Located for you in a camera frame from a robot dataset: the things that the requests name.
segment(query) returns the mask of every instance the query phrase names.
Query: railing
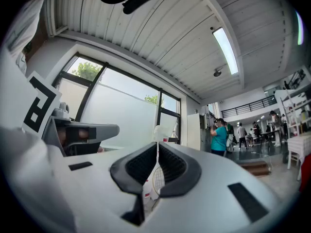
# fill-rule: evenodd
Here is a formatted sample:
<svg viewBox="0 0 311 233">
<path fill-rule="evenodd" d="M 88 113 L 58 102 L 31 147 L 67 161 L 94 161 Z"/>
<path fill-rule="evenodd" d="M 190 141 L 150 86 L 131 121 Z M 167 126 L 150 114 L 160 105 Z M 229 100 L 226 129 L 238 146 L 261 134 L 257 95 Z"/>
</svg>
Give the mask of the railing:
<svg viewBox="0 0 311 233">
<path fill-rule="evenodd" d="M 276 98 L 274 96 L 269 96 L 265 99 L 261 99 L 252 103 L 248 103 L 236 108 L 222 111 L 223 118 L 237 116 L 243 113 L 255 111 L 270 105 L 276 104 Z"/>
<path fill-rule="evenodd" d="M 303 79 L 305 78 L 305 73 L 303 70 L 299 70 L 297 72 L 294 73 L 294 75 L 292 76 L 290 82 L 288 83 L 288 86 L 290 87 L 291 90 L 296 90 L 299 86 L 299 84 L 301 83 L 301 81 L 303 81 Z"/>
</svg>

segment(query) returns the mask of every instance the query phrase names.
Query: table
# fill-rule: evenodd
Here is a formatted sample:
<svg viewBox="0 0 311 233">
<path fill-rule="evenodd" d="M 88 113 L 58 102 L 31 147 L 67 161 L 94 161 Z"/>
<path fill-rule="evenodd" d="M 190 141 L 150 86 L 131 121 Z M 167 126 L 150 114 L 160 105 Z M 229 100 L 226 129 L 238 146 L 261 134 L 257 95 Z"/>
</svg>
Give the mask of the table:
<svg viewBox="0 0 311 233">
<path fill-rule="evenodd" d="M 292 152 L 297 153 L 300 160 L 300 166 L 303 164 L 305 157 L 311 154 L 311 132 L 298 135 L 287 140 L 288 145 L 288 164 L 287 169 L 291 168 Z M 301 179 L 301 168 L 297 180 Z"/>
<path fill-rule="evenodd" d="M 282 147 L 281 134 L 280 134 L 279 130 L 274 130 L 274 131 L 271 131 L 271 132 L 266 132 L 266 133 L 261 133 L 261 134 L 260 134 L 260 135 L 261 135 L 260 149 L 261 149 L 262 139 L 267 135 L 267 136 L 268 136 L 268 151 L 269 151 L 270 144 L 272 145 L 271 136 L 272 136 L 275 132 L 278 132 L 278 136 L 280 137 L 280 144 L 281 144 L 281 147 Z"/>
</svg>

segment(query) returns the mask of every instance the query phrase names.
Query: window frame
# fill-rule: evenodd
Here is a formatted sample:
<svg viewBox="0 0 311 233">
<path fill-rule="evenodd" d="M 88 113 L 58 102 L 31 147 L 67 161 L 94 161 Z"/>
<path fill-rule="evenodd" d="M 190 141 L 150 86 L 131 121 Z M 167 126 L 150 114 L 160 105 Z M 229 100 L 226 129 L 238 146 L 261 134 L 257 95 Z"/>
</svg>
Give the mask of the window frame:
<svg viewBox="0 0 311 233">
<path fill-rule="evenodd" d="M 97 73 L 95 79 L 93 81 L 90 81 L 90 80 L 87 80 L 87 79 L 84 79 L 84 78 L 81 78 L 79 76 L 76 76 L 74 74 L 71 74 L 71 73 L 68 73 L 67 71 L 70 69 L 70 67 L 73 65 L 73 63 L 76 62 L 76 60 L 78 58 L 83 58 L 85 60 L 88 60 L 88 61 L 91 61 L 91 62 L 94 62 L 94 63 L 97 63 L 101 66 L 103 66 L 100 71 Z M 80 106 L 79 106 L 79 109 L 78 109 L 78 112 L 77 112 L 77 115 L 75 117 L 75 119 L 71 118 L 72 121 L 77 121 L 77 122 L 80 122 L 81 120 L 81 117 L 83 115 L 83 112 L 88 104 L 88 101 L 92 95 L 92 92 L 94 90 L 94 87 L 96 86 L 96 84 L 99 82 L 100 80 L 100 77 L 102 75 L 104 75 L 104 70 L 106 69 L 111 69 L 113 71 L 116 71 L 120 74 L 123 74 L 131 79 L 134 79 L 144 85 L 147 85 L 155 90 L 158 91 L 158 96 L 157 96 L 157 103 L 156 103 L 156 113 L 155 113 L 155 126 L 156 125 L 160 125 L 160 121 L 161 121 L 161 113 L 164 113 L 164 114 L 168 114 L 170 116 L 173 116 L 173 117 L 176 117 L 177 118 L 177 125 L 178 125 L 178 138 L 172 138 L 172 137 L 169 137 L 169 142 L 175 142 L 177 144 L 180 144 L 180 137 L 181 137 L 181 99 L 175 97 L 174 95 L 164 91 L 162 88 L 159 88 L 149 82 L 146 82 L 145 80 L 139 78 L 139 77 L 136 77 L 135 75 L 131 74 L 131 73 L 128 73 L 122 69 L 119 69 L 117 67 L 114 67 L 112 65 L 110 65 L 108 62 L 102 62 L 102 61 L 99 61 L 99 60 L 96 60 L 96 59 L 93 59 L 91 57 L 88 57 L 88 56 L 85 56 L 85 55 L 82 55 L 80 53 L 75 53 L 75 55 L 67 62 L 67 64 L 64 66 L 64 68 L 58 73 L 58 75 L 56 76 L 56 78 L 54 79 L 53 83 L 52 83 L 52 86 L 55 87 L 57 89 L 57 86 L 60 84 L 61 80 L 62 79 L 66 79 L 66 80 L 70 80 L 72 82 L 75 82 L 75 83 L 78 83 L 78 84 L 81 84 L 81 85 L 84 85 L 87 87 L 87 90 L 86 90 L 86 93 L 84 94 L 84 97 L 80 103 Z M 173 111 L 170 111 L 168 109 L 165 109 L 165 108 L 162 108 L 161 107 L 161 100 L 162 100 L 162 94 L 165 94 L 169 97 L 171 97 L 172 99 L 175 99 L 176 101 L 179 102 L 178 104 L 178 112 L 173 112 Z"/>
</svg>

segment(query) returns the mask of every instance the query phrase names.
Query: fluorescent light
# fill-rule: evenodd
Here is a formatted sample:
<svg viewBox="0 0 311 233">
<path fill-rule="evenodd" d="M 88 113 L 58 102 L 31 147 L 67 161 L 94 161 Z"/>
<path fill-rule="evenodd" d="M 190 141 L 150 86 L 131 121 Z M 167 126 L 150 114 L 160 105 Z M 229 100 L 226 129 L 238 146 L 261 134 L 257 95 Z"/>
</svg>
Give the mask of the fluorescent light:
<svg viewBox="0 0 311 233">
<path fill-rule="evenodd" d="M 297 11 L 296 14 L 298 19 L 298 45 L 301 45 L 303 43 L 303 23 Z"/>
<path fill-rule="evenodd" d="M 213 35 L 215 36 L 218 44 L 220 45 L 225 59 L 227 60 L 228 66 L 230 68 L 231 74 L 235 74 L 238 72 L 237 60 L 235 59 L 232 46 L 229 42 L 227 35 L 223 28 L 216 30 Z"/>
</svg>

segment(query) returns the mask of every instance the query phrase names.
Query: white wall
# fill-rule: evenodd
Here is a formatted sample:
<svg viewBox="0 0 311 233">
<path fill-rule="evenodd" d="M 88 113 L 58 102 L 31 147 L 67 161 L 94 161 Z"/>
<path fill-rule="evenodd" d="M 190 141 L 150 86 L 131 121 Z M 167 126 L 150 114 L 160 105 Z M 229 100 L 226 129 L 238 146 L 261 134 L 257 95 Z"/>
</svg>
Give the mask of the white wall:
<svg viewBox="0 0 311 233">
<path fill-rule="evenodd" d="M 196 101 L 194 101 L 188 96 L 184 96 L 181 98 L 180 107 L 181 107 L 181 141 L 180 141 L 180 144 L 183 146 L 186 146 L 188 142 L 187 116 L 195 114 L 195 110 L 198 110 L 198 113 L 203 114 L 204 107 L 198 104 Z"/>
<path fill-rule="evenodd" d="M 275 88 L 275 87 L 277 87 L 277 86 L 281 86 L 281 88 L 282 88 L 282 86 L 284 86 L 284 81 L 282 81 L 282 80 L 278 80 L 278 81 L 275 81 L 275 82 L 273 82 L 273 83 L 271 83 L 271 84 L 269 84 L 269 85 L 266 85 L 266 86 L 264 86 L 262 89 L 263 89 L 263 91 L 268 91 L 268 90 L 270 90 L 270 89 L 272 89 L 272 88 Z"/>
<path fill-rule="evenodd" d="M 28 61 L 26 77 L 36 71 L 42 78 L 52 83 L 76 52 L 76 41 L 60 37 L 51 38 Z"/>
<path fill-rule="evenodd" d="M 260 99 L 264 99 L 266 96 L 262 88 L 257 88 L 249 92 L 225 99 L 223 103 L 219 103 L 220 113 L 223 110 L 232 109 L 248 103 L 255 102 Z"/>
</svg>

